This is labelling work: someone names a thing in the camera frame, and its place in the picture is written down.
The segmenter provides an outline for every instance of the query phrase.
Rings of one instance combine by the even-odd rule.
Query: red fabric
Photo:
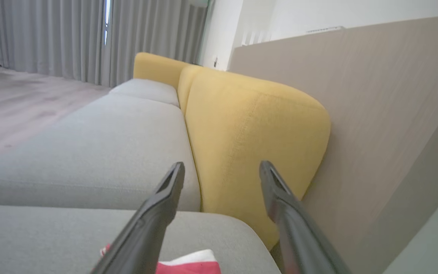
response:
[[[156,274],[221,274],[221,269],[217,262],[197,262],[172,266],[158,263]]]

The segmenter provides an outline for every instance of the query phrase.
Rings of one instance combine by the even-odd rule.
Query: yellow and gray sofa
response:
[[[225,274],[278,273],[259,163],[302,198],[329,134],[292,87],[139,53],[132,80],[0,158],[0,273],[88,272],[177,161],[160,259],[212,249]]]

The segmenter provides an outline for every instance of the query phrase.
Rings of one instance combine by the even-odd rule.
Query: wooden floor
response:
[[[0,155],[110,88],[0,69]]]

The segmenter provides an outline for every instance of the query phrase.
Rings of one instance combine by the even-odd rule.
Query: gray curtain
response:
[[[114,87],[133,76],[138,52],[196,62],[206,8],[188,0],[113,0],[103,58],[102,84]]]
[[[0,0],[2,66],[101,82],[104,0]]]

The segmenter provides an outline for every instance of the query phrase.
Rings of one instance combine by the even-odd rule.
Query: yellow fabric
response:
[[[179,88],[177,89],[177,96],[179,97],[180,109],[182,110],[184,115],[187,109],[187,101],[190,87],[194,81],[195,76],[202,70],[206,70],[206,68],[197,65],[190,65],[182,70],[182,73],[180,75]]]
[[[234,73],[202,70],[190,90],[186,123],[202,210],[247,223],[271,249],[259,163],[271,161],[302,198],[327,147],[330,119],[299,90]]]
[[[171,85],[178,90],[182,69],[191,64],[140,52],[134,58],[133,78],[148,79]]]

